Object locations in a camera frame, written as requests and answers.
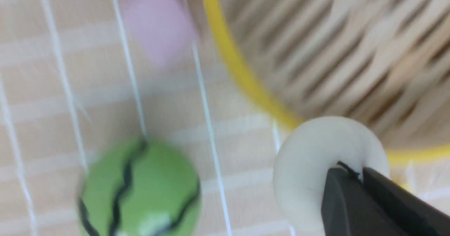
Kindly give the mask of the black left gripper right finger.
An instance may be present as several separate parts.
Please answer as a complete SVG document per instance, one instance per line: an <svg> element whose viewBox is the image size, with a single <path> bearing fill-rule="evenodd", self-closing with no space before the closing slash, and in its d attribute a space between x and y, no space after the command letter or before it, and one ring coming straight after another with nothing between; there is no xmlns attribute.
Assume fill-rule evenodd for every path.
<svg viewBox="0 0 450 236"><path fill-rule="evenodd" d="M363 187L408 236L448 236L449 215L409 193L378 171L363 169Z"/></svg>

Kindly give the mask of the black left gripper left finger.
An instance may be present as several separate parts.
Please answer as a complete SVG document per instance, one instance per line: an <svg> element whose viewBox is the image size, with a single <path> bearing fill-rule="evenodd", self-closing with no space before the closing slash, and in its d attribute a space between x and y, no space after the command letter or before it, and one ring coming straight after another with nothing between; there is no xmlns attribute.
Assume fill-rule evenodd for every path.
<svg viewBox="0 0 450 236"><path fill-rule="evenodd" d="M338 162L328 169L321 216L326 236L407 236L363 187L360 173Z"/></svg>

